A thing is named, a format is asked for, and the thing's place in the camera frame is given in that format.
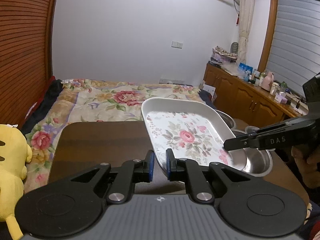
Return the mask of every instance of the stuffed animal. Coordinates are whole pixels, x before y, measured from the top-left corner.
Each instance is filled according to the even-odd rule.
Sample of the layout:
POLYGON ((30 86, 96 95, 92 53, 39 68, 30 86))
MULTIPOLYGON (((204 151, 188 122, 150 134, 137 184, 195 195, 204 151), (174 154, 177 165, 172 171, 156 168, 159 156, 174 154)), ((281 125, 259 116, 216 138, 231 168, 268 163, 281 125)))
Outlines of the stuffed animal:
POLYGON ((32 150, 23 134, 12 125, 0 124, 0 221, 7 223, 13 240, 23 237, 14 208, 23 195, 25 162, 31 159, 32 150))

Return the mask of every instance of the pink bottle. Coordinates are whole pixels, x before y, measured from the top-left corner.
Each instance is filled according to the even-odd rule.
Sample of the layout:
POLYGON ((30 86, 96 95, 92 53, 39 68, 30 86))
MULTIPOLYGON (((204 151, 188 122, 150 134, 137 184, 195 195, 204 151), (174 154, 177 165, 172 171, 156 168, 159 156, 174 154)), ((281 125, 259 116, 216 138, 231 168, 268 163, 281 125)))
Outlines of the pink bottle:
POLYGON ((270 91, 273 80, 274 80, 273 73, 269 71, 268 75, 263 79, 261 87, 267 91, 270 91))

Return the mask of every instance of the gray roller blind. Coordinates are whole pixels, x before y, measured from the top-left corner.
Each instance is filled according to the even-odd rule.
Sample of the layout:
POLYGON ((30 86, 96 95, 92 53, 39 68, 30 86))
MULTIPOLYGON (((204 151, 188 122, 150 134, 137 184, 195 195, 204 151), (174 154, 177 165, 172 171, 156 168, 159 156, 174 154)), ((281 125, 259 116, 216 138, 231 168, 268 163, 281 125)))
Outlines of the gray roller blind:
POLYGON ((268 70, 304 96, 302 85, 320 72, 320 0, 278 0, 268 70))

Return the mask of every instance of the floral bedspread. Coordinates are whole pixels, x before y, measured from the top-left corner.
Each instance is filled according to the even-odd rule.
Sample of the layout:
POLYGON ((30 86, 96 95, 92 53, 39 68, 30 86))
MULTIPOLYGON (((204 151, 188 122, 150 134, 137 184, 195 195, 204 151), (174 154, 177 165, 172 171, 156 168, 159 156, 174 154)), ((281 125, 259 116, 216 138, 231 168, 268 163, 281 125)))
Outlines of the floral bedspread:
POLYGON ((198 87, 170 84, 133 84, 74 79, 47 116, 26 135, 33 158, 27 164, 25 192, 47 184, 62 129, 73 122, 142 121, 141 104, 152 97, 203 102, 198 87))

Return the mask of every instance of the finger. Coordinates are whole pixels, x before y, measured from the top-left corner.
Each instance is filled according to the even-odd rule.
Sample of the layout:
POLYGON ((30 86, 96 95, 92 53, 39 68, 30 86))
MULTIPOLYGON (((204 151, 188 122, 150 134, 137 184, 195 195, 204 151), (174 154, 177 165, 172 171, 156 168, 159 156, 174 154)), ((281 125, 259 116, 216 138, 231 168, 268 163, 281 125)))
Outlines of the finger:
POLYGON ((320 187, 320 172, 316 171, 302 175, 302 180, 308 188, 320 187))
POLYGON ((314 150, 314 152, 307 159, 308 164, 320 163, 320 145, 314 150))
POLYGON ((294 146, 291 148, 291 155, 293 158, 303 158, 302 151, 294 146))
POLYGON ((309 165, 303 158, 295 158, 296 165, 303 176, 304 174, 313 173, 317 170, 317 165, 309 165))

